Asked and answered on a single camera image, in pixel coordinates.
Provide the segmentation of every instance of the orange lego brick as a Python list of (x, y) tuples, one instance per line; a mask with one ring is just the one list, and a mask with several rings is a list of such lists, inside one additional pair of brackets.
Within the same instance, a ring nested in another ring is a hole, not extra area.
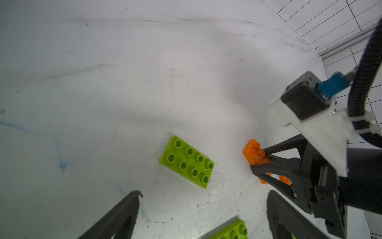
[[(265, 152), (261, 149), (260, 143), (256, 140), (251, 140), (247, 147), (245, 147), (243, 154), (245, 158), (248, 160), (250, 165), (257, 165), (263, 163), (269, 163), (269, 159), (265, 157)], [(280, 176), (280, 181), (290, 185), (290, 180), (285, 176)], [(262, 184), (267, 184), (264, 180), (260, 179)]]
[(289, 178), (280, 175), (280, 181), (283, 182), (283, 183), (286, 183), (286, 184), (288, 184), (290, 186)]
[(261, 150), (260, 143), (258, 143), (256, 140), (251, 140), (248, 143), (247, 147), (245, 147), (243, 151), (243, 154), (250, 165), (260, 164), (263, 161), (261, 158), (265, 158), (265, 152)]

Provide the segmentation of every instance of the grid line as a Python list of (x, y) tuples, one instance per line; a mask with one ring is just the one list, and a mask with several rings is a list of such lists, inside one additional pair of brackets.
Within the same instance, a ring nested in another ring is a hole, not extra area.
[(292, 16), (290, 16), (285, 22), (287, 22), (291, 17), (293, 17), (296, 13), (298, 13), (302, 8), (300, 8), (297, 12), (295, 12)]
[[(328, 32), (327, 34), (331, 33), (331, 32), (334, 31), (334, 30), (336, 30), (337, 28), (339, 28), (340, 26), (344, 25), (345, 23), (342, 23), (341, 25), (339, 25), (338, 27), (334, 28), (333, 30), (331, 30), (331, 31)], [(314, 43), (315, 41), (317, 41), (317, 40), (320, 39), (321, 37), (319, 37), (319, 38), (317, 38), (316, 40), (312, 41), (311, 43), (309, 43), (309, 45), (312, 44), (312, 43)]]
[[(328, 8), (330, 8), (333, 4), (335, 4), (336, 2), (338, 2), (339, 0), (337, 0), (337, 1), (335, 1), (334, 3), (332, 3), (329, 7), (327, 7), (327, 8), (325, 8), (323, 11), (325, 11), (326, 9), (328, 9)], [(309, 21), (307, 21), (305, 24), (307, 24), (308, 22), (310, 22), (310, 21), (312, 21), (315, 17), (317, 17), (318, 15), (320, 15), (322, 12), (320, 12), (319, 14), (317, 14), (317, 15), (315, 15), (312, 19), (310, 19)]]
[(281, 8), (281, 10), (283, 10), (284, 9), (284, 7), (286, 7), (290, 2), (291, 2), (292, 0), (290, 0), (285, 6), (283, 6), (283, 8)]
[(382, 2), (382, 0), (379, 1), (379, 2), (377, 2), (376, 4), (372, 5), (372, 6), (369, 7), (368, 9), (364, 10), (363, 12), (361, 12), (360, 14), (358, 14), (357, 16), (359, 16), (359, 15), (361, 15), (362, 13), (366, 12), (367, 10), (369, 10), (369, 9), (372, 8), (372, 7), (374, 7), (375, 5), (377, 5), (377, 4), (380, 3), (380, 2)]
[[(371, 20), (370, 22), (368, 22), (368, 23), (365, 23), (365, 24), (363, 24), (361, 27), (363, 27), (363, 26), (365, 26), (366, 24), (369, 24), (369, 23), (371, 23), (372, 21), (374, 21), (375, 19), (378, 19), (378, 18), (380, 18), (380, 17), (382, 17), (382, 15), (380, 15), (379, 17), (377, 17), (377, 18), (374, 18), (373, 20)], [(333, 42), (335, 42), (335, 41), (338, 41), (339, 39), (341, 39), (341, 38), (343, 38), (344, 36), (342, 36), (342, 37), (340, 37), (340, 38), (338, 38), (337, 40), (334, 40), (334, 41), (332, 41), (331, 43), (329, 43), (329, 44), (327, 44), (326, 46), (328, 46), (328, 45), (330, 45), (330, 44), (332, 44)]]
[[(382, 86), (382, 85), (377, 85), (377, 86)], [(370, 87), (370, 89), (371, 89), (371, 88), (374, 88), (374, 87), (377, 87), (377, 86)]]
[(357, 25), (358, 25), (360, 31), (362, 31), (361, 27), (360, 27), (359, 24), (358, 24), (358, 21), (357, 21), (357, 19), (356, 19), (356, 16), (354, 16), (354, 13), (353, 13), (353, 11), (351, 10), (351, 8), (350, 8), (350, 6), (349, 6), (348, 0), (345, 0), (345, 1), (346, 1), (346, 4), (348, 5), (350, 11), (351, 11), (351, 14), (353, 15), (354, 19), (356, 20), (356, 23), (357, 23)]
[(343, 95), (343, 96), (336, 97), (336, 99), (341, 98), (341, 97), (344, 97), (344, 96), (348, 96), (348, 95), (349, 95), (349, 94), (345, 94), (345, 95)]
[(315, 26), (314, 28), (312, 28), (311, 30), (309, 30), (307, 33), (305, 33), (304, 35), (302, 35), (301, 37), (305, 36), (306, 34), (308, 34), (309, 32), (311, 32), (312, 30), (314, 30), (316, 27), (320, 26), (322, 23), (326, 22), (327, 20), (329, 20), (330, 18), (332, 18), (334, 15), (336, 15), (337, 13), (339, 13), (340, 11), (336, 12), (335, 14), (333, 14), (331, 17), (329, 17), (328, 19), (326, 19), (325, 21), (321, 22), (320, 24), (318, 24), (317, 26)]
[(375, 234), (375, 233), (372, 233), (372, 232), (371, 232), (371, 234), (374, 234), (374, 235), (377, 235), (377, 236), (381, 236), (381, 235), (379, 235), (379, 234)]
[(333, 63), (336, 63), (337, 61), (340, 61), (340, 60), (342, 60), (342, 59), (345, 59), (345, 58), (347, 58), (347, 57), (349, 57), (349, 56), (351, 56), (351, 54), (345, 56), (344, 58), (341, 58), (341, 59), (339, 59), (339, 60), (336, 60), (335, 62), (332, 62), (332, 63), (330, 63), (330, 64), (327, 64), (327, 65), (324, 66), (324, 67), (327, 67), (328, 65), (331, 65), (331, 64), (333, 64)]
[[(378, 100), (378, 101), (382, 101), (382, 99), (380, 99), (380, 100)], [(370, 102), (370, 103), (374, 103), (374, 102), (378, 102), (378, 101), (372, 101), (372, 102)]]
[(352, 50), (351, 48), (350, 48), (350, 51), (351, 51), (351, 55), (353, 56), (354, 63), (356, 64), (356, 66), (358, 66), (357, 61), (356, 61), (356, 59), (355, 59), (355, 57), (354, 57), (353, 50)]

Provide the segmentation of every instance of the lego duplo brick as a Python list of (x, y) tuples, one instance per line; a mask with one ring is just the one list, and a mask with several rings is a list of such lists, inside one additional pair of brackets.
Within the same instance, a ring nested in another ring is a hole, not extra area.
[[(257, 165), (263, 163), (269, 163), (269, 159), (265, 157), (265, 152), (261, 149), (260, 143), (256, 140), (251, 140), (247, 147), (245, 147), (243, 154), (245, 158), (248, 160), (250, 165)], [(290, 180), (287, 177), (280, 175), (280, 181), (290, 185)], [(262, 184), (267, 184), (264, 180), (260, 179)]]
[(175, 135), (171, 137), (158, 162), (204, 189), (207, 188), (215, 165)]
[(211, 239), (248, 239), (248, 230), (245, 221), (238, 219), (236, 222), (227, 226)]

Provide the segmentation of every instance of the green lego brick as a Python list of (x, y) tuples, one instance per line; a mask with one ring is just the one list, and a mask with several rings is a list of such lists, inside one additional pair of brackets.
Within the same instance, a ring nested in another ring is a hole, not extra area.
[(211, 239), (248, 239), (248, 230), (245, 221), (238, 219), (236, 222), (227, 226)]
[(158, 162), (204, 189), (207, 188), (215, 166), (214, 162), (175, 135), (171, 137)]

